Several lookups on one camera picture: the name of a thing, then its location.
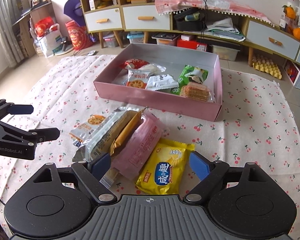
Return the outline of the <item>long silver biscuit packet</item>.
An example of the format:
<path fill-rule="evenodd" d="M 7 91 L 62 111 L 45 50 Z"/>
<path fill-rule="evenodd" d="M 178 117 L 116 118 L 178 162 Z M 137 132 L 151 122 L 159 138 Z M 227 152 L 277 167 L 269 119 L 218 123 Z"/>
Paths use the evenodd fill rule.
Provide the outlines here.
<path fill-rule="evenodd" d="M 111 144 L 139 110 L 139 108 L 125 106 L 115 109 L 79 146 L 72 161 L 91 161 L 107 153 Z"/>

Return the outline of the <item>lotus biscuit packet orange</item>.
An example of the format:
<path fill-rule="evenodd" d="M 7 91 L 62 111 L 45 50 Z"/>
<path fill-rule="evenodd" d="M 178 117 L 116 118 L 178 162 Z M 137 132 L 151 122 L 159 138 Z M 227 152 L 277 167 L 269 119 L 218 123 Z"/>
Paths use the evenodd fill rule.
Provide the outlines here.
<path fill-rule="evenodd" d="M 84 142 L 105 119 L 102 115 L 91 115 L 86 122 L 77 125 L 69 134 L 76 140 Z"/>

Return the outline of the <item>yellow biscuit packet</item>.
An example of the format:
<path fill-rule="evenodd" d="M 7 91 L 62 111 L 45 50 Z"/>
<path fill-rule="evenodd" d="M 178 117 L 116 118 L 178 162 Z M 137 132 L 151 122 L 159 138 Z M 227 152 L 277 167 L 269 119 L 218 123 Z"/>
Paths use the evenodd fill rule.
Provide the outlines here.
<path fill-rule="evenodd" d="M 161 138 L 145 163 L 136 187 L 147 194 L 178 194 L 194 144 Z"/>

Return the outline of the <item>gold wrapper bar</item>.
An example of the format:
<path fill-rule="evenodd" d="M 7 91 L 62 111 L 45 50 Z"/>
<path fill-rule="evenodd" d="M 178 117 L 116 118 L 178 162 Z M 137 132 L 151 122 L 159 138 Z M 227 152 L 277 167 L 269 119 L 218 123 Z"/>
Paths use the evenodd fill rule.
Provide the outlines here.
<path fill-rule="evenodd" d="M 141 125 L 141 116 L 145 109 L 138 111 L 138 113 L 133 115 L 133 118 L 126 124 L 123 130 L 116 137 L 114 142 L 111 144 L 109 149 L 109 154 L 114 156 L 119 154 L 126 146 L 127 142 L 135 132 L 135 130 Z"/>

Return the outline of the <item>pink wafer packet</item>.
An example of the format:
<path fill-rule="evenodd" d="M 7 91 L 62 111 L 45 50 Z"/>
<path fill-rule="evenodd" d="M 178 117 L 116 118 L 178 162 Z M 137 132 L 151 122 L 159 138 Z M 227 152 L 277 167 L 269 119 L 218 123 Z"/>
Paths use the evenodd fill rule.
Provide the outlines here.
<path fill-rule="evenodd" d="M 112 168 L 129 180 L 135 179 L 161 138 L 165 125 L 151 112 L 144 111 L 142 123 L 123 150 L 111 162 Z"/>

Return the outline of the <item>clear square cracker pack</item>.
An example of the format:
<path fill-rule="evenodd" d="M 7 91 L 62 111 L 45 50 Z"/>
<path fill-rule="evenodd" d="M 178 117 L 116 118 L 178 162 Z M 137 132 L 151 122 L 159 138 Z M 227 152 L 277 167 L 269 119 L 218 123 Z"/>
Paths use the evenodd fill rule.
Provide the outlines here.
<path fill-rule="evenodd" d="M 180 96 L 202 102 L 213 102 L 210 89 L 206 85 L 195 82 L 190 82 L 183 86 L 180 91 Z"/>

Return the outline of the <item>green chips packet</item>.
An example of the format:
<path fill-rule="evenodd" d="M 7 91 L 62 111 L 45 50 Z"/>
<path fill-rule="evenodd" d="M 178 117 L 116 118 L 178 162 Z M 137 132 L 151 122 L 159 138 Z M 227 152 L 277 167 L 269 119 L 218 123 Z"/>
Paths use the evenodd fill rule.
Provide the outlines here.
<path fill-rule="evenodd" d="M 186 65 L 183 68 L 183 71 L 181 72 L 177 82 L 178 82 L 178 87 L 172 88 L 171 93 L 174 95 L 180 95 L 181 89 L 188 85 L 189 83 L 196 83 L 203 85 L 204 81 L 207 79 L 209 74 L 208 70 L 191 66 L 191 65 Z"/>

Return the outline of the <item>white small snack packet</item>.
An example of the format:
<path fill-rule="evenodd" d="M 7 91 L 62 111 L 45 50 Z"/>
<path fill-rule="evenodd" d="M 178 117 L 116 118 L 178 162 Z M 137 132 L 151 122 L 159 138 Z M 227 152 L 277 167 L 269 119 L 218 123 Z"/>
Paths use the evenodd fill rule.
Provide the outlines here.
<path fill-rule="evenodd" d="M 175 79 L 171 75 L 164 74 L 164 75 L 151 76 L 147 83 L 146 89 L 157 91 L 157 90 L 165 90 L 165 89 L 172 89 L 178 87 L 179 87 L 179 83 L 175 81 Z"/>

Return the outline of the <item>large red snack packet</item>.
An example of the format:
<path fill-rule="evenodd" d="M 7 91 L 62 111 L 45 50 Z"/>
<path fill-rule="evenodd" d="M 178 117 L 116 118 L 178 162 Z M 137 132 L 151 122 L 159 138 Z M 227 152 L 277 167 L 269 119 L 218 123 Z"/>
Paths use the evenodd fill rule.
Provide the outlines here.
<path fill-rule="evenodd" d="M 149 62 L 141 59 L 128 59 L 120 64 L 120 68 L 122 69 L 139 69 L 145 65 L 148 65 Z"/>

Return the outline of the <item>clear rice cracker packet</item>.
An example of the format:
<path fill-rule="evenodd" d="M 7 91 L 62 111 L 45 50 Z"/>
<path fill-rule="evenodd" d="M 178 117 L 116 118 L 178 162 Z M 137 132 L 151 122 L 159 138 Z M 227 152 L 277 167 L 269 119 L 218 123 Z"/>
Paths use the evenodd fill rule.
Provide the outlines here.
<path fill-rule="evenodd" d="M 161 75 L 166 71 L 166 67 L 150 63 L 140 67 L 139 70 L 150 72 L 151 75 Z"/>

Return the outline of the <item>cherry pattern tablecloth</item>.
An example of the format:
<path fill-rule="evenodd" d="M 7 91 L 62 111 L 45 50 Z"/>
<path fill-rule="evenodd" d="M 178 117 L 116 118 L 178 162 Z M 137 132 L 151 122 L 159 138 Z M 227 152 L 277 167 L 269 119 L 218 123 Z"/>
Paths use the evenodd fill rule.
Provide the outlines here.
<path fill-rule="evenodd" d="M 31 115 L 5 120 L 24 130 L 57 127 L 60 136 L 39 144 L 33 161 L 0 159 L 0 225 L 6 227 L 3 203 L 43 164 L 69 166 L 76 152 L 70 131 L 92 115 L 108 116 L 120 102 L 98 96 L 94 80 L 111 55 L 66 57 L 44 68 L 27 66 L 0 90 L 0 99 L 29 103 Z M 300 239 L 300 107 L 291 104 L 284 85 L 273 79 L 222 70 L 223 105 L 218 120 L 209 122 L 153 109 L 165 125 L 163 136 L 194 144 L 210 160 L 232 166 L 248 161 L 263 168 L 294 200 L 297 216 L 290 231 Z"/>

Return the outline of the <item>white paper shopping bag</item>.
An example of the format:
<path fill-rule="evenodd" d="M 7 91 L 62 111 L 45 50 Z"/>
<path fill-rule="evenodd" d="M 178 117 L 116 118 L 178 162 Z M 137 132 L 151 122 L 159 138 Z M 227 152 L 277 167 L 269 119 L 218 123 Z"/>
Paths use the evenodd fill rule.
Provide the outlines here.
<path fill-rule="evenodd" d="M 49 28 L 49 32 L 43 36 L 38 42 L 42 49 L 43 55 L 48 58 L 62 49 L 62 34 L 59 24 L 56 23 Z"/>

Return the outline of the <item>red gift bag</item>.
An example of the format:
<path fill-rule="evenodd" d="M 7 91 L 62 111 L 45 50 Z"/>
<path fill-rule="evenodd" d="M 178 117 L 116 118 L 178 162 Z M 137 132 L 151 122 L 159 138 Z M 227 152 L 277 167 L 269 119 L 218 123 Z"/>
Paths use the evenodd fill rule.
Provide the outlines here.
<path fill-rule="evenodd" d="M 94 44 L 86 26 L 79 26 L 74 20 L 66 22 L 65 26 L 74 50 L 79 51 Z"/>

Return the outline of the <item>wooden TV cabinet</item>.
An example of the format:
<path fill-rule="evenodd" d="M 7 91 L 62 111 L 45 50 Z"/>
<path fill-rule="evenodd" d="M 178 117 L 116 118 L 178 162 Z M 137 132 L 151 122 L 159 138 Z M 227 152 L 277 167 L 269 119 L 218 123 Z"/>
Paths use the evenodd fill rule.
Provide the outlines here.
<path fill-rule="evenodd" d="M 127 1 L 80 0 L 88 31 L 192 34 L 203 42 L 242 44 L 251 53 L 259 49 L 300 65 L 300 41 L 245 5 L 228 0 Z"/>

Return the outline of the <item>black storage case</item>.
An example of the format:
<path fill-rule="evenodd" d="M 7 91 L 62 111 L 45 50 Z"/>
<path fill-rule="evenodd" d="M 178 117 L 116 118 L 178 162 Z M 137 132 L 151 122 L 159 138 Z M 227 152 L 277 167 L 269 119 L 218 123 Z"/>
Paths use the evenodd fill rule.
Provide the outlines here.
<path fill-rule="evenodd" d="M 205 11 L 191 7 L 173 16 L 178 31 L 202 31 L 205 27 Z"/>

